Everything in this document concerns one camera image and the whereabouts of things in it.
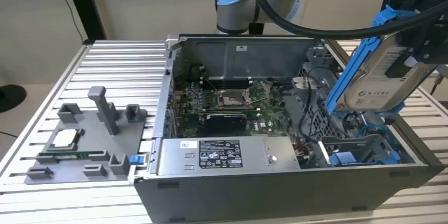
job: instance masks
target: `power supply label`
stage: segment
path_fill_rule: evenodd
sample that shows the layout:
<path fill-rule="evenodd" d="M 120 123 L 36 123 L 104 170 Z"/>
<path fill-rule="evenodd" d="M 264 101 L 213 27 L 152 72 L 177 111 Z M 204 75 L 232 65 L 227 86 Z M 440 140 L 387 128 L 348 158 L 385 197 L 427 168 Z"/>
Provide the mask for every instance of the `power supply label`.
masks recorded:
<path fill-rule="evenodd" d="M 243 167 L 240 140 L 200 141 L 199 167 L 203 169 Z"/>

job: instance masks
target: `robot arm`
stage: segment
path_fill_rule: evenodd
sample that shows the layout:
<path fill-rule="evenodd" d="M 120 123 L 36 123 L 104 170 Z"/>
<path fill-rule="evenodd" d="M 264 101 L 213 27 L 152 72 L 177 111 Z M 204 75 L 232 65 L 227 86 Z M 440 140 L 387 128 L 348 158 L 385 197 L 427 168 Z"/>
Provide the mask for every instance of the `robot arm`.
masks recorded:
<path fill-rule="evenodd" d="M 277 15 L 268 0 L 257 3 L 291 33 L 319 39 L 365 38 L 327 99 L 329 113 L 397 113 L 437 64 L 448 63 L 447 0 L 384 0 L 373 27 L 340 31 L 300 27 Z"/>

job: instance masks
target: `aluminum extrusion table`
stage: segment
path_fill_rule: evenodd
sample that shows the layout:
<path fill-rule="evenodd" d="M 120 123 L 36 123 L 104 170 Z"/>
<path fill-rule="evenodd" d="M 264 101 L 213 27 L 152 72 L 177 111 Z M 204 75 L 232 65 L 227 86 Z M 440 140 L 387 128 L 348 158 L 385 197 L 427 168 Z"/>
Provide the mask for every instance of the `aluminum extrusion table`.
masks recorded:
<path fill-rule="evenodd" d="M 351 55 L 359 41 L 341 41 Z M 164 41 L 97 41 L 83 46 L 5 158 L 0 162 L 0 223 L 151 223 L 128 181 L 25 185 L 32 157 L 59 122 L 63 103 L 93 110 L 91 86 L 108 89 L 120 108 L 139 103 L 148 110 L 140 152 L 151 150 L 152 127 L 165 63 Z M 405 101 L 400 115 L 448 166 L 448 111 L 423 90 Z M 400 191 L 372 212 L 304 216 L 233 223 L 448 223 L 448 169 L 423 187 Z"/>

